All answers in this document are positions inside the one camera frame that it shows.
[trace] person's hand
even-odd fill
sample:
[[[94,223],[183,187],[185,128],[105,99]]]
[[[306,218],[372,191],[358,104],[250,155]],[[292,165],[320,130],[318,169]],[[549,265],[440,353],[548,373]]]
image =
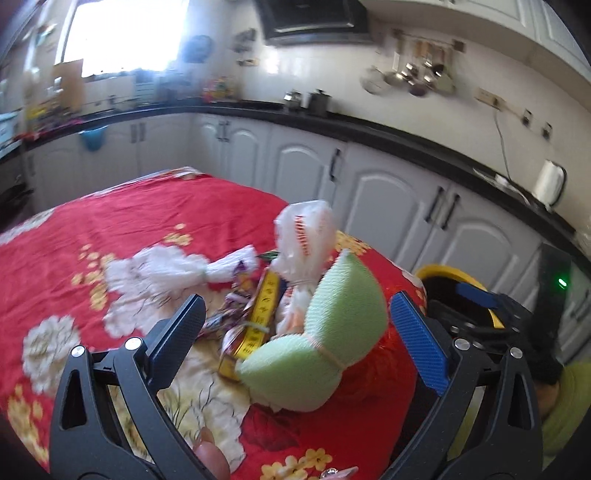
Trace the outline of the person's hand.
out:
[[[213,433],[207,427],[199,432],[193,452],[217,480],[230,480],[230,464],[222,451],[216,447]]]

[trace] yellow measuring tape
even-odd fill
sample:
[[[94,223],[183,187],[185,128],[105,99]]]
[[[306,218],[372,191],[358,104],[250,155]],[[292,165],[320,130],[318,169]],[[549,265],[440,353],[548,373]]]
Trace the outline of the yellow measuring tape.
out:
[[[267,328],[271,323],[279,296],[281,279],[271,270],[266,270],[262,283],[256,295],[255,305],[249,321]],[[238,380],[234,373],[236,360],[246,360],[257,348],[265,342],[266,333],[255,327],[246,327],[244,338],[233,355],[224,355],[220,361],[218,371],[220,375]]]

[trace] hanging utensil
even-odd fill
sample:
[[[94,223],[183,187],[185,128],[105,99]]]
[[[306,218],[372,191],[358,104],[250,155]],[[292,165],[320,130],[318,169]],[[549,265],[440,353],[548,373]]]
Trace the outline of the hanging utensil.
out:
[[[372,95],[382,95],[390,89],[390,85],[384,81],[384,74],[376,67],[382,56],[383,43],[384,35],[380,34],[378,36],[378,47],[375,50],[375,64],[365,69],[359,76],[359,83],[363,89]]]
[[[402,71],[402,76],[404,76],[407,80],[418,78],[418,66],[416,65],[416,59],[421,54],[421,49],[423,47],[423,42],[421,40],[417,40],[414,44],[414,55],[413,61],[409,61],[406,64],[405,69]]]
[[[425,84],[425,81],[424,81],[425,70],[426,70],[424,65],[425,65],[425,60],[428,55],[428,48],[429,48],[428,42],[420,42],[420,59],[421,59],[420,64],[422,65],[422,67],[420,69],[420,74],[417,75],[417,78],[409,82],[410,83],[409,92],[411,95],[414,95],[415,97],[424,97],[427,94],[427,92],[429,91],[429,87]]]
[[[437,79],[437,91],[443,95],[451,95],[456,91],[456,85],[451,74],[453,50],[451,48],[444,50],[441,47],[439,50],[441,63],[435,64],[432,69]]]
[[[425,60],[423,62],[425,67],[423,73],[423,83],[425,86],[431,90],[435,90],[437,88],[437,78],[433,73],[433,45],[431,43],[427,43],[427,54],[425,56]]]
[[[396,31],[394,33],[396,38],[396,46],[394,51],[394,61],[392,62],[392,70],[384,73],[384,81],[390,86],[401,85],[406,78],[400,72],[400,55],[404,51],[404,37],[401,32]]]

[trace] window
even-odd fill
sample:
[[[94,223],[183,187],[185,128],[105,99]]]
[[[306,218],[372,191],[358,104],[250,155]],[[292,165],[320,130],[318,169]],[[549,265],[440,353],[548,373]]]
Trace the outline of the window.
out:
[[[63,61],[84,59],[82,76],[161,71],[177,58],[188,0],[82,0]]]

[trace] kitchen counter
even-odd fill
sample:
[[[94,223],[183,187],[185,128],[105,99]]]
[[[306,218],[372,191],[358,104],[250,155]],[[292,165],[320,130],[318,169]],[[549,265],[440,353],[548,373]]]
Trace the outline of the kitchen counter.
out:
[[[27,150],[56,138],[82,130],[172,113],[210,113],[272,122],[298,128],[341,141],[352,141],[395,155],[434,173],[446,177],[484,198],[496,203],[540,233],[549,242],[568,252],[577,266],[591,277],[591,261],[572,241],[574,229],[558,214],[548,213],[531,195],[520,189],[521,195],[501,190],[486,181],[476,171],[494,177],[495,171],[476,160],[440,144],[385,125],[330,113],[319,118],[300,113],[285,113],[282,104],[268,102],[218,102],[203,104],[193,100],[178,101],[171,105],[151,105],[128,112],[104,112],[83,117],[78,125],[70,125],[44,134],[39,140],[25,142]],[[0,162],[12,157],[7,155]]]

